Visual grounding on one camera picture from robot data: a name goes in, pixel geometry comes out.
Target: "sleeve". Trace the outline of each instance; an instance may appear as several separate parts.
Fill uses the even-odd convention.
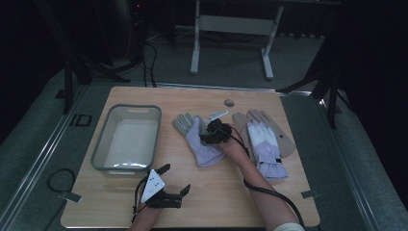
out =
[[[273,231],[304,231],[305,229],[298,223],[284,223],[276,227]]]

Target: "black device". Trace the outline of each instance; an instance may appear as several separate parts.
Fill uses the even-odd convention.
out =
[[[132,222],[136,214],[143,208],[138,209],[139,189],[144,184],[143,193],[140,202],[146,204],[150,208],[177,208],[181,207],[183,197],[190,191],[191,185],[188,184],[179,194],[171,194],[165,192],[165,182],[160,178],[160,175],[170,169],[170,164],[167,164],[159,169],[151,169],[147,175],[141,179],[135,190],[135,205],[133,206]]]
[[[200,139],[208,144],[227,142],[231,137],[232,129],[227,123],[217,118],[207,125],[208,135],[200,135]]]

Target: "white stand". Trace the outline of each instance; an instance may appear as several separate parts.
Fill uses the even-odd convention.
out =
[[[216,31],[227,33],[241,33],[251,35],[268,36],[268,44],[262,48],[261,55],[264,63],[266,78],[273,78],[272,67],[270,65],[269,53],[276,35],[279,20],[283,12],[283,7],[279,7],[274,20],[239,18],[226,16],[213,16],[200,14],[200,1],[195,1],[195,33],[194,48],[191,59],[191,74],[198,73],[198,63],[200,56],[199,33],[202,31]]]

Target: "white glove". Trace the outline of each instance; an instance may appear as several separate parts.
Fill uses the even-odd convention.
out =
[[[248,122],[247,126],[257,169],[267,180],[288,177],[288,172],[280,159],[278,142],[272,128],[258,121]]]
[[[199,167],[212,166],[225,157],[219,148],[201,142],[199,135],[205,135],[207,130],[200,116],[192,117],[189,113],[180,114],[172,123],[176,130],[186,138]]]

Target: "work glove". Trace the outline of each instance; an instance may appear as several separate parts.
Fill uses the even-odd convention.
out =
[[[246,114],[249,120],[262,122],[266,127],[270,127],[278,142],[280,156],[282,158],[290,156],[296,149],[294,142],[282,131],[276,122],[265,112],[259,110],[248,110]]]
[[[235,113],[232,114],[232,121],[234,123],[234,128],[240,134],[242,142],[248,150],[249,158],[251,159],[251,161],[255,162],[255,157],[252,151],[252,144],[249,140],[249,134],[247,129],[247,124],[251,120],[242,113]]]
[[[199,135],[208,135],[203,119],[196,115],[180,114],[172,122],[176,130],[186,138],[199,167],[209,167],[218,163],[225,154],[216,146],[201,141]]]
[[[257,169],[267,180],[282,180],[288,172],[282,165],[275,134],[264,122],[253,120],[247,123]]]

